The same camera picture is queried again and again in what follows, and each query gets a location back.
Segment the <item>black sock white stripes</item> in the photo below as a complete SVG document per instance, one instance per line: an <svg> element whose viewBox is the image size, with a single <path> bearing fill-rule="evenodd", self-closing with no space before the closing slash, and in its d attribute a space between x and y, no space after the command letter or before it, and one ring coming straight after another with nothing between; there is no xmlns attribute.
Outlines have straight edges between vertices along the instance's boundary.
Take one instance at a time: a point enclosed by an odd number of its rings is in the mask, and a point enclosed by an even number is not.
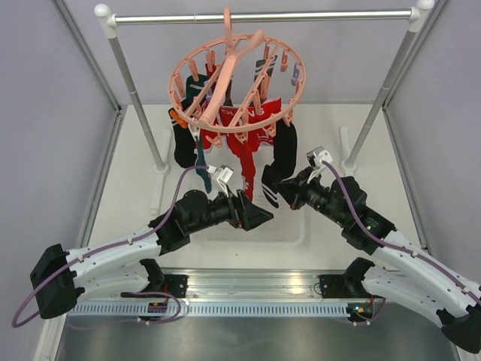
<svg viewBox="0 0 481 361"><path fill-rule="evenodd" d="M279 208L275 184L291 177L297 162L298 136L293 123L286 125L283 120L276 123L273 149L274 161L262 172L262 192L274 208Z"/></svg>

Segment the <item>teal green sock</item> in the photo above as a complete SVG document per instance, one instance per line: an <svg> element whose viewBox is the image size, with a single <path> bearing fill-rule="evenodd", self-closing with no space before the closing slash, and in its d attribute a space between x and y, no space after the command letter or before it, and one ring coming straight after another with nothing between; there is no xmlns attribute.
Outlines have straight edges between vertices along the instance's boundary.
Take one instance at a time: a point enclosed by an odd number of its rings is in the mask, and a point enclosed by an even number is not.
<svg viewBox="0 0 481 361"><path fill-rule="evenodd" d="M207 194L209 194L212 191L212 183L210 180L210 175L207 171L208 167L204 155L203 141L199 136L195 136L194 140L197 150L197 159L195 162L197 169L195 171L196 174L203 180L205 191L207 192Z"/></svg>

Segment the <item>pink round clip hanger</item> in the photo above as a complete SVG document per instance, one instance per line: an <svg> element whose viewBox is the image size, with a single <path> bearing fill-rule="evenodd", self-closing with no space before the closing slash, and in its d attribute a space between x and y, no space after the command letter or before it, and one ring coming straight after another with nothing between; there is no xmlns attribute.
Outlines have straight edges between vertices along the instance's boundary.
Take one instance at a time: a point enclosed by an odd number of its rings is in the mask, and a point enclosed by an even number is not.
<svg viewBox="0 0 481 361"><path fill-rule="evenodd" d="M252 35L262 29L236 34L231 25L231 30L233 35ZM233 39L234 49L229 51L221 40L224 37L225 34L202 44L176 65L168 81L172 107L189 124L194 137L200 136L203 129L234 133L239 141L246 142L247 133L260 128L274 137L279 120L286 125L294 120L294 108L301 100L307 79L304 62L292 47L277 38L267 36L267 41L257 48L240 54L250 41ZM207 75L209 81L190 101L186 98L186 79L192 75L198 80L199 74ZM281 98L281 110L266 120L249 124L247 108L254 106L255 113L262 114L261 105L275 98Z"/></svg>

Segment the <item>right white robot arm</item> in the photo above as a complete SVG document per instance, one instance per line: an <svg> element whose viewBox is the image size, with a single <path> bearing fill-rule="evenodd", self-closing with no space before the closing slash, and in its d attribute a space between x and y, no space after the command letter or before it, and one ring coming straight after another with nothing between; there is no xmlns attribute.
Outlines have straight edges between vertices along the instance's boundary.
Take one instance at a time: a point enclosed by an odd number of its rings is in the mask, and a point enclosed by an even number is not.
<svg viewBox="0 0 481 361"><path fill-rule="evenodd" d="M402 278L389 276L366 259L346 270L343 288L352 297L370 293L391 299L440 327L461 349L480 352L480 285L448 268L411 242L396 226L366 204L367 193L354 177L341 177L330 187L306 176L277 183L291 209L305 205L341 228L355 249L396 268Z"/></svg>

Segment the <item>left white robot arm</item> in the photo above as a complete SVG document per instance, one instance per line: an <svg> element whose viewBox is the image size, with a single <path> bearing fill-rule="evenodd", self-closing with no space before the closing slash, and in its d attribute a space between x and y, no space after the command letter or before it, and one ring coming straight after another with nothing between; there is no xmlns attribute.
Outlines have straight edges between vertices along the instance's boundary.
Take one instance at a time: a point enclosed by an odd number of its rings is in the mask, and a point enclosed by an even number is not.
<svg viewBox="0 0 481 361"><path fill-rule="evenodd" d="M39 315L53 319L79 301L116 294L156 297L165 285L157 257L179 250L189 244L192 234L221 223L248 232L273 218L242 190L218 193L213 200L200 190L190 190L167 212L131 235L70 250L54 244L30 273Z"/></svg>

